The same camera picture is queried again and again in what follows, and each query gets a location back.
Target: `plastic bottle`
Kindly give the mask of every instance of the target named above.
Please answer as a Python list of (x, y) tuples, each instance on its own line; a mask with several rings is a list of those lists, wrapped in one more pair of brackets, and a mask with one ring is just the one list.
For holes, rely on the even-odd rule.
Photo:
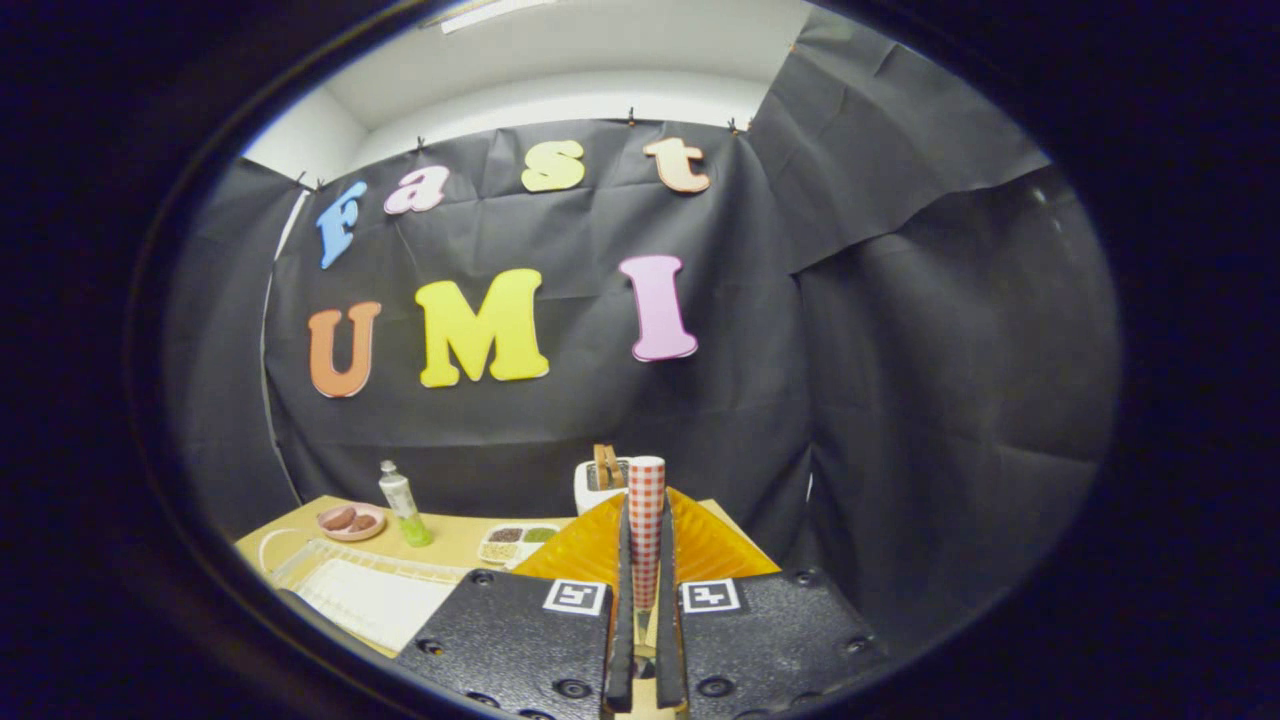
[(383, 477), (378, 480), (378, 486), (383, 488), (387, 503), (392, 506), (392, 514), (399, 520), (404, 541), (413, 547), (431, 544), (431, 532), (426, 529), (421, 515), (417, 514), (408, 478), (397, 473), (396, 464), (390, 460), (383, 460), (381, 468)]

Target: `red checkered cup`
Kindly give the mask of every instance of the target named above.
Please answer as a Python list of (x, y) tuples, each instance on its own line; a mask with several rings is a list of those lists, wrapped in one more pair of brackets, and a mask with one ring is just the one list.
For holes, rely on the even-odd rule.
[(658, 588), (658, 557), (662, 538), (662, 506), (667, 497), (667, 461), (652, 455), (631, 459), (627, 478), (631, 523), (631, 584), (640, 612), (653, 609)]

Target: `letter m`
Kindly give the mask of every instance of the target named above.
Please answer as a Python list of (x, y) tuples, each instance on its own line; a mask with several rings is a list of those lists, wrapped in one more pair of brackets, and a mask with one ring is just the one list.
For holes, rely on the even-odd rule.
[(527, 268), (499, 273), (489, 284), (480, 311), (474, 313), (457, 283), (435, 282), (419, 288), (413, 299), (426, 319), (426, 369), (422, 384), (458, 384), (458, 369), (449, 348), (472, 382), (484, 374), (489, 347), (497, 346), (489, 373), (499, 380), (540, 378), (550, 364), (538, 352), (534, 332), (534, 291), (543, 275)]

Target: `sausage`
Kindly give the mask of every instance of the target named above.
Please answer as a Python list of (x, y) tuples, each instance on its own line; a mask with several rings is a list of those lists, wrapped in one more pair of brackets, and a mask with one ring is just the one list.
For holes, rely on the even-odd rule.
[(342, 512), (321, 523), (320, 527), (326, 530), (340, 530), (347, 525), (349, 525), (351, 521), (355, 519), (356, 519), (356, 509), (347, 506)]
[(347, 532), (355, 533), (357, 530), (367, 530), (369, 528), (372, 528), (376, 524), (378, 520), (375, 520), (372, 515), (357, 515), (356, 521), (353, 521), (351, 527), (347, 528)]

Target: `black fabric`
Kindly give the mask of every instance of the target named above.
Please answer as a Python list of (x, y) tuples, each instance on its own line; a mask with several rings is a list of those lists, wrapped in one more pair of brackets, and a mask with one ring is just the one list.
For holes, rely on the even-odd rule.
[(822, 8), (760, 102), (751, 147), (787, 214), (792, 270), (897, 229), (948, 192), (1048, 164), (964, 81)]
[[(643, 147), (681, 137), (703, 150), (709, 190), (681, 195)], [(525, 152), (544, 141), (585, 149), (586, 178), (530, 193)], [(408, 172), (442, 164), (445, 200), (387, 215)], [(320, 269), (316, 218), (355, 182), (351, 247)], [(785, 555), (808, 482), (809, 389), (800, 295), (785, 272), (780, 217), (755, 154), (724, 128), (604, 120), (526, 126), (467, 136), (364, 168), (310, 199), (275, 263), (266, 372), (283, 454), (303, 498), (380, 501), (378, 461), (393, 459), (424, 510), (480, 516), (572, 515), (572, 471), (591, 445), (659, 455), (668, 483), (713, 497), (774, 556)], [(640, 363), (639, 322), (618, 264), (671, 254), (690, 357)], [(532, 268), (547, 377), (426, 388), (422, 309), (415, 292), (454, 281), (479, 309), (494, 275)], [(308, 375), (307, 319), (360, 301), (381, 304), (372, 370), (349, 398), (328, 398)], [(348, 366), (351, 323), (335, 334)]]
[(297, 507), (271, 447), (260, 338), (271, 259), (300, 195), (289, 178), (237, 160), (173, 272), (163, 342), (169, 424), (192, 489), (234, 538)]
[(822, 9), (751, 146), (801, 288), (822, 565), (911, 653), (1025, 577), (1089, 491), (1119, 386), (1106, 260), (1015, 124)]

